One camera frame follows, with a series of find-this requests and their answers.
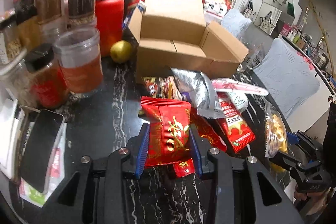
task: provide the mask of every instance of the smartphone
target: smartphone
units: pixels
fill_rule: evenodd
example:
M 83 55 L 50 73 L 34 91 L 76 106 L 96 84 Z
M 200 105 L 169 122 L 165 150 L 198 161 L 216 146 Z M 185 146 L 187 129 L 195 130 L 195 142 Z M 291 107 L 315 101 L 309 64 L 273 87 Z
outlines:
M 50 171 L 63 124 L 63 115 L 42 109 L 26 143 L 20 166 L 21 177 L 42 194 L 48 192 Z

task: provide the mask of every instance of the cardboard box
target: cardboard box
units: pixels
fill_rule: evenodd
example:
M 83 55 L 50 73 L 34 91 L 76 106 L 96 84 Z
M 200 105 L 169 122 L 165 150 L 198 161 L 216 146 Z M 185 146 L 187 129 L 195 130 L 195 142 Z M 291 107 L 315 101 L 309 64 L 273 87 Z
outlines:
M 202 0 L 146 0 L 129 30 L 138 42 L 136 82 L 167 76 L 169 68 L 202 70 L 210 78 L 231 77 L 248 49 L 217 22 L 207 27 Z

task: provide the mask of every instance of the metal screw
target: metal screw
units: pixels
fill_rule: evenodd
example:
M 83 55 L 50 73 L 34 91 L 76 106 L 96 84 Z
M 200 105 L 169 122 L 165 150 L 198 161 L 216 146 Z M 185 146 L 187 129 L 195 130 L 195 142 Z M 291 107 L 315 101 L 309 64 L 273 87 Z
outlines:
M 118 150 L 118 152 L 120 155 L 126 155 L 129 152 L 129 150 L 126 147 L 122 147 Z
M 83 156 L 81 158 L 81 163 L 83 164 L 87 164 L 90 161 L 90 157 L 89 156 Z
M 249 156 L 249 157 L 247 158 L 247 160 L 248 160 L 249 163 L 251 163 L 251 164 L 255 164 L 255 163 L 257 162 L 257 158 L 254 157 L 254 156 Z
M 210 153 L 213 154 L 213 155 L 217 155 L 217 154 L 219 154 L 219 149 L 213 147 L 213 148 L 210 149 Z

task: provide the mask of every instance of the red snack packet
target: red snack packet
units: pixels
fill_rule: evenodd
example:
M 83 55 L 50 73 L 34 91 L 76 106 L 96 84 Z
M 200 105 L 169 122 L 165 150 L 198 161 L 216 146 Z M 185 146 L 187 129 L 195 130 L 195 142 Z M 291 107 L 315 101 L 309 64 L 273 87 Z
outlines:
M 255 135 L 242 118 L 235 105 L 225 92 L 217 92 L 219 102 L 222 106 L 225 119 L 217 119 L 222 131 L 229 139 L 235 153 L 242 150 L 250 142 L 255 140 Z
M 189 138 L 191 105 L 178 100 L 142 97 L 141 106 L 150 119 L 145 166 L 173 164 L 190 159 L 189 149 L 185 145 Z
M 190 112 L 190 124 L 191 123 L 194 123 L 196 125 L 199 136 L 208 139 L 213 147 L 216 147 L 219 150 L 226 152 L 227 146 L 222 138 L 216 134 L 216 132 L 213 130 L 212 126 L 209 125 L 206 119 L 197 115 L 197 110 L 193 107 L 191 108 Z
M 178 178 L 185 177 L 187 175 L 195 173 L 195 167 L 193 159 L 187 161 L 177 162 L 173 164 L 174 171 Z

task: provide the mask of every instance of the pear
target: pear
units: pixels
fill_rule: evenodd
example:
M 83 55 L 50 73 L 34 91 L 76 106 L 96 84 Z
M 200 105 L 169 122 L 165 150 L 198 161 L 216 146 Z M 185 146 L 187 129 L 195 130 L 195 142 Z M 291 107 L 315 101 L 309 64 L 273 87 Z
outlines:
M 132 53 L 132 45 L 125 40 L 120 40 L 114 43 L 110 50 L 112 60 L 118 64 L 128 61 L 131 58 Z

